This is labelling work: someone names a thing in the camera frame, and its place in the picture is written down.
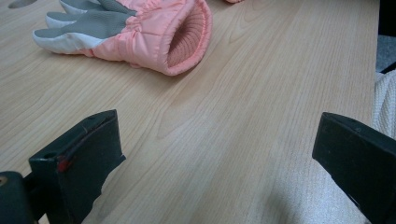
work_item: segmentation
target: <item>glove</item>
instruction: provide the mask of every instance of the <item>glove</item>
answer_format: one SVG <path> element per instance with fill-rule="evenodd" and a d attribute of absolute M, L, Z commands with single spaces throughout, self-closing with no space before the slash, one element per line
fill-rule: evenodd
<path fill-rule="evenodd" d="M 125 61 L 175 76 L 204 57 L 212 16 L 205 0 L 60 0 L 49 29 L 33 39 L 43 49 Z"/>

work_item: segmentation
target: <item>wood grain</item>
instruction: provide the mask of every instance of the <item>wood grain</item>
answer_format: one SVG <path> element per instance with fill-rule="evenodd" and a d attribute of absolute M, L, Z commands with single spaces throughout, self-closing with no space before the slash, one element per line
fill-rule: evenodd
<path fill-rule="evenodd" d="M 324 111 L 371 123 L 379 1 L 208 0 L 204 59 L 166 77 L 57 55 L 31 32 L 58 2 L 0 2 L 0 170 L 117 109 L 127 157 L 85 223 L 364 223 L 311 159 Z"/>

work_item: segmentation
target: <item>pink fabric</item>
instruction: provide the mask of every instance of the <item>pink fabric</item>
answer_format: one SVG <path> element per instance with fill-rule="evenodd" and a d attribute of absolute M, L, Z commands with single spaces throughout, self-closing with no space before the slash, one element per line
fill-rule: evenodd
<path fill-rule="evenodd" d="M 119 0 L 137 11 L 121 34 L 94 49 L 82 49 L 89 57 L 126 61 L 168 76 L 193 68 L 209 44 L 212 16 L 205 0 Z"/>

